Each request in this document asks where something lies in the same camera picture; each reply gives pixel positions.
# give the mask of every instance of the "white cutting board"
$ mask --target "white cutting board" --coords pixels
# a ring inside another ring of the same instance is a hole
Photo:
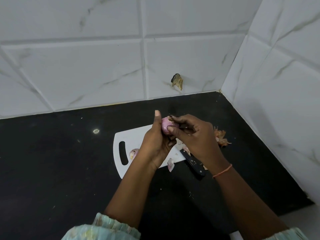
[[[132,149],[141,147],[143,137],[144,137],[145,133],[151,127],[152,127],[152,125],[146,125],[146,126],[135,128],[135,129],[121,131],[121,132],[118,132],[114,135],[113,158],[114,158],[115,166],[116,166],[121,178],[123,178],[123,176],[125,175],[126,171],[129,168],[131,162],[133,161],[129,157],[130,151]],[[120,159],[119,143],[121,141],[125,142],[125,152],[126,152],[126,155],[127,155],[128,161],[129,161],[127,165],[123,165],[121,162],[121,159]],[[163,161],[162,165],[159,168],[167,166],[168,160],[170,158],[173,159],[174,163],[185,160],[185,158],[180,153],[180,150],[183,148],[183,146],[184,146],[184,144],[182,143],[182,141],[177,139],[177,144],[171,149],[168,156],[166,157],[166,159]]]

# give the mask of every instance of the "person's left hand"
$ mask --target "person's left hand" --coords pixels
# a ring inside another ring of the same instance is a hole
[[[154,112],[152,128],[144,135],[142,145],[136,157],[150,160],[154,170],[161,166],[171,148],[177,143],[175,136],[166,136],[161,130],[161,113]]]

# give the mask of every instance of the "black countertop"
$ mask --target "black countertop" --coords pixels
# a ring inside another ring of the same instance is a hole
[[[0,120],[1,238],[60,239],[91,224],[121,181],[114,134],[151,124],[155,109],[225,130],[224,156],[276,214],[312,204],[226,98],[210,92]],[[182,161],[157,170],[139,230],[141,239],[198,239],[236,227],[210,173],[200,180]]]

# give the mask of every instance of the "orange thread bracelet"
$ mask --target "orange thread bracelet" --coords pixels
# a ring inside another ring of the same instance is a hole
[[[215,177],[219,176],[220,174],[225,173],[225,172],[228,171],[231,167],[232,167],[232,164],[230,163],[230,166],[229,166],[229,167],[227,167],[227,168],[226,168],[225,170],[223,170],[222,172],[220,172],[220,173],[212,176],[212,178],[214,179]]]

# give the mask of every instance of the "knife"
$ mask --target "knife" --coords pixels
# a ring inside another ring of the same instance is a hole
[[[206,175],[206,171],[202,163],[194,155],[191,154],[190,156],[184,149],[181,149],[180,153],[188,161],[197,174],[201,175],[202,177]]]

